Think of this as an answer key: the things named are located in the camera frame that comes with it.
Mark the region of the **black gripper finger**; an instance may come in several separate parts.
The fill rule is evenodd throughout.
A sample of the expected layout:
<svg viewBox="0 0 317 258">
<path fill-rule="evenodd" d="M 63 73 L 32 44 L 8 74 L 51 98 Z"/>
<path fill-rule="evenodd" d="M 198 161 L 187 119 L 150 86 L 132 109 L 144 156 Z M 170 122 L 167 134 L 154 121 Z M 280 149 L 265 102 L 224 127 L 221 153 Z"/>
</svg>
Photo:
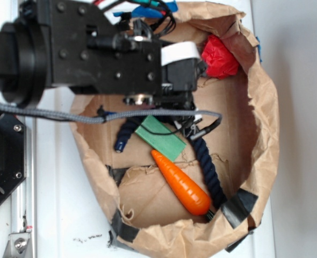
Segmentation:
<svg viewBox="0 0 317 258">
<path fill-rule="evenodd" d="M 178 92 L 173 95 L 160 97 L 155 96 L 154 105 L 158 109 L 197 110 L 191 92 Z M 202 115 L 200 114 L 193 116 L 156 116 L 156 118 L 162 123 L 174 125 L 182 134 L 195 134 L 198 131 L 197 124 L 202 121 Z"/>
</svg>

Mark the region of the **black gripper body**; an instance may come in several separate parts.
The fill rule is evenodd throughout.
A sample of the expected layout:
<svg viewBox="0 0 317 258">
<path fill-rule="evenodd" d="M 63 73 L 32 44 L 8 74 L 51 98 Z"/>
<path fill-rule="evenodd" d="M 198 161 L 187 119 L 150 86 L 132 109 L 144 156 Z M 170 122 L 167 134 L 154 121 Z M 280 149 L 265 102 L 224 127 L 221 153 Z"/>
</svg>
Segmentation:
<svg viewBox="0 0 317 258">
<path fill-rule="evenodd" d="M 86 95 L 163 95 L 159 41 L 127 36 L 91 3 L 38 1 L 37 11 L 49 54 L 47 87 Z"/>
</svg>

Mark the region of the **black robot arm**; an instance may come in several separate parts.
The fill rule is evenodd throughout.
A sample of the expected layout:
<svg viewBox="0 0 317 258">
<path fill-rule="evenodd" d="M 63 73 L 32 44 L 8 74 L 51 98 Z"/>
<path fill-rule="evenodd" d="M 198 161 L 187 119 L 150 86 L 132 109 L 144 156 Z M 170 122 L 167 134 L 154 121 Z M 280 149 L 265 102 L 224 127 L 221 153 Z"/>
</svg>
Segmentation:
<svg viewBox="0 0 317 258">
<path fill-rule="evenodd" d="M 24 1 L 18 18 L 0 31 L 0 92 L 22 109 L 46 89 L 77 95 L 121 95 L 128 105 L 155 105 L 193 116 L 192 93 L 206 70 L 196 45 L 163 40 L 175 29 L 163 1 L 139 5 L 162 14 L 149 25 L 123 13 L 113 24 L 107 8 L 77 1 Z"/>
</svg>

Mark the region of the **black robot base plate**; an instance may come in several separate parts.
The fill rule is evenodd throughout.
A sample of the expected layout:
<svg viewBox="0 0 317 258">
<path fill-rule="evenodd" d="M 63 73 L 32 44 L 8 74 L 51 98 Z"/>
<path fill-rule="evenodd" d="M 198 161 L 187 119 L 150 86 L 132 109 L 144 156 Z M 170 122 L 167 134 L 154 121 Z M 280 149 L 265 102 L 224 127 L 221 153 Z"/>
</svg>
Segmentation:
<svg viewBox="0 0 317 258">
<path fill-rule="evenodd" d="M 22 122 L 12 114 L 0 112 L 0 206 L 23 181 L 16 173 L 24 169 Z"/>
</svg>

